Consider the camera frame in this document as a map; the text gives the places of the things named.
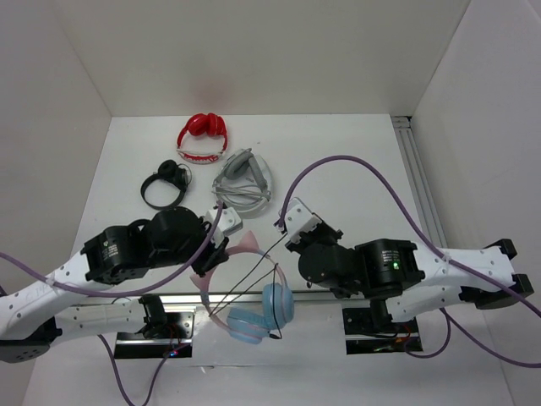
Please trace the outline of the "pink blue cat-ear headphones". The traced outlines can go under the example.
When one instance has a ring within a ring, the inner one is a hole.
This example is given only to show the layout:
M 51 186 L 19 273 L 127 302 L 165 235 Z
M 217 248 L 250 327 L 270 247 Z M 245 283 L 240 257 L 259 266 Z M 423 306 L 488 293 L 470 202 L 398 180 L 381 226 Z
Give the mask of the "pink blue cat-ear headphones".
M 251 231 L 248 231 L 238 244 L 226 249 L 226 253 L 228 255 L 255 254 L 261 260 L 268 260 L 272 264 L 270 273 L 273 276 L 273 282 L 265 285 L 262 290 L 263 313 L 261 315 L 233 307 L 227 314 L 227 319 L 222 321 L 210 307 L 209 288 L 214 272 L 209 271 L 203 277 L 192 275 L 190 279 L 199 290 L 201 303 L 210 320 L 226 331 L 230 337 L 244 343 L 259 344 L 266 337 L 281 339 L 281 330 L 294 317 L 292 290 L 288 286 L 283 270 L 270 257 L 268 251 L 259 247 L 259 243 Z

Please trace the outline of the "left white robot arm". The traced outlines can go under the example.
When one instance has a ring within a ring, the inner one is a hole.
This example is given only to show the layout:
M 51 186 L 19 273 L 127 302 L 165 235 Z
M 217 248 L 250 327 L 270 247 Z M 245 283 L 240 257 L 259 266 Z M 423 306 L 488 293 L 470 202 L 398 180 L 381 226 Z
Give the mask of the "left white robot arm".
M 228 259 L 229 237 L 243 226 L 232 208 L 202 217 L 176 207 L 150 220 L 111 226 L 46 276 L 1 298 L 1 360 L 33 360 L 60 343 L 109 332 L 160 336 L 167 314 L 155 283 L 127 293 L 112 288 L 149 270 L 177 266 L 199 276 Z

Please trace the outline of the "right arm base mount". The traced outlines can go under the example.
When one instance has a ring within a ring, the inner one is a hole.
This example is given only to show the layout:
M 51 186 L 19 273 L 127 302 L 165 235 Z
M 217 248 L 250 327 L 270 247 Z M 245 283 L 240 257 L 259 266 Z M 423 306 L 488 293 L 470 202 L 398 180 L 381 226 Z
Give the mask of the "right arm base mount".
M 347 355 L 422 353 L 423 345 L 415 319 L 376 326 L 369 302 L 341 302 Z

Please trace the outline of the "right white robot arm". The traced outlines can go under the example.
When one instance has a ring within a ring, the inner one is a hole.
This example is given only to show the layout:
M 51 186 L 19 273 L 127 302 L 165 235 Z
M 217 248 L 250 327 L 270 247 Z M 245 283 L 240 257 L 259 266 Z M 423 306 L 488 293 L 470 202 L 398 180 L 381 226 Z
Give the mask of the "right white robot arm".
M 286 247 L 299 255 L 298 271 L 311 285 L 338 299 L 360 295 L 369 301 L 369 322 L 389 331 L 424 312 L 470 303 L 479 310 L 501 309 L 533 293 L 525 274 L 514 272 L 503 246 L 449 250 L 438 257 L 409 240 L 376 239 L 346 248 L 342 232 L 314 213 L 285 218 Z

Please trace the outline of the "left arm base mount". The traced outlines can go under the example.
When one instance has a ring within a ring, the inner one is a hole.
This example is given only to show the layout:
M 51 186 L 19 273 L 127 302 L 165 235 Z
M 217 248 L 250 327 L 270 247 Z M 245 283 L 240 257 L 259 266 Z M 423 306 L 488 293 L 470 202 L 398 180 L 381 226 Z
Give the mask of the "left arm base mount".
M 142 333 L 119 332 L 115 339 L 115 359 L 190 359 L 193 355 L 195 307 L 164 305 L 167 323 L 153 337 Z

